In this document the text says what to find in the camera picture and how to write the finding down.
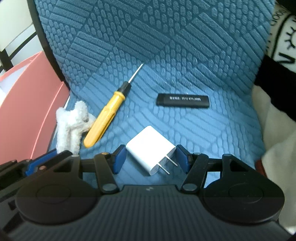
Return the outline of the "square white charger plug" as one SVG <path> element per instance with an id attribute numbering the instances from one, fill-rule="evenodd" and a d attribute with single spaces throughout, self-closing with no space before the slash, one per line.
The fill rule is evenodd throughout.
<path id="1" fill-rule="evenodd" d="M 157 173 L 159 169 L 169 174 L 170 172 L 164 168 L 168 161 L 178 166 L 172 160 L 176 146 L 152 126 L 145 127 L 132 138 L 126 144 L 126 149 L 151 176 Z"/>

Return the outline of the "white fluffy hair clip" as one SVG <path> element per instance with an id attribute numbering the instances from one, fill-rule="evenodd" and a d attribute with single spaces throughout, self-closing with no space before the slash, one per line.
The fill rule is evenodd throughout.
<path id="1" fill-rule="evenodd" d="M 77 101 L 73 110 L 58 108 L 57 121 L 57 153 L 70 151 L 79 154 L 82 134 L 88 132 L 95 122 L 96 117 L 88 112 L 85 102 Z"/>

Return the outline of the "black usb stick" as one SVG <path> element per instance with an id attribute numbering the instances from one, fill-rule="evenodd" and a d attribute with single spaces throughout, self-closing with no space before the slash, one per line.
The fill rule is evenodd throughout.
<path id="1" fill-rule="evenodd" d="M 156 105 L 178 108 L 209 108 L 210 101 L 205 95 L 159 93 Z"/>

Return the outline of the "pink cardboard box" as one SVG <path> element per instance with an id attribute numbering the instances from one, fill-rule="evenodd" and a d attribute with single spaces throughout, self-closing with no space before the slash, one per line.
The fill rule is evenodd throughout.
<path id="1" fill-rule="evenodd" d="M 35 159 L 48 150 L 56 127 L 56 110 L 70 91 L 44 52 L 1 76 L 1 163 Z"/>

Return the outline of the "blue textured sofa cover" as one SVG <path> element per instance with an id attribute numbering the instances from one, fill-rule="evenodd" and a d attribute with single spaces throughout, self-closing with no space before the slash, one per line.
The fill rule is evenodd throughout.
<path id="1" fill-rule="evenodd" d="M 30 1 L 47 52 L 70 88 L 98 115 L 144 63 L 107 131 L 82 159 L 113 152 L 146 126 L 175 145 L 249 166 L 265 152 L 253 83 L 274 1 Z M 156 105 L 159 93 L 205 95 L 209 108 Z"/>

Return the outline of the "cream black patterned blanket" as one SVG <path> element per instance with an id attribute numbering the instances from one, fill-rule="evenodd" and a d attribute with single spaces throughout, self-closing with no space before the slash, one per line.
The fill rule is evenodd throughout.
<path id="1" fill-rule="evenodd" d="M 252 101 L 265 153 L 256 170 L 284 192 L 280 224 L 295 234 L 295 1 L 276 1 Z"/>

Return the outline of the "yellow handled screwdriver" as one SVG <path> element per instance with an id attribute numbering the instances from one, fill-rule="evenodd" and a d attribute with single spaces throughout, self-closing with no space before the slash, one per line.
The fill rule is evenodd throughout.
<path id="1" fill-rule="evenodd" d="M 83 141 L 83 144 L 86 148 L 91 148 L 98 140 L 102 138 L 121 104 L 126 100 L 126 97 L 132 87 L 131 83 L 143 65 L 144 63 L 140 64 L 135 73 L 133 73 L 132 77 L 128 81 L 125 81 L 121 87 L 119 87 L 119 89 L 114 92 L 112 98 L 102 109 Z"/>

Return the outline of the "beige chair with black frame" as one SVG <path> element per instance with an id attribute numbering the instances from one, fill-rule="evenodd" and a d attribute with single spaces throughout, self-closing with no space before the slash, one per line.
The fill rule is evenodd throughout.
<path id="1" fill-rule="evenodd" d="M 27 1 L 1 1 L 1 75 L 43 51 Z"/>

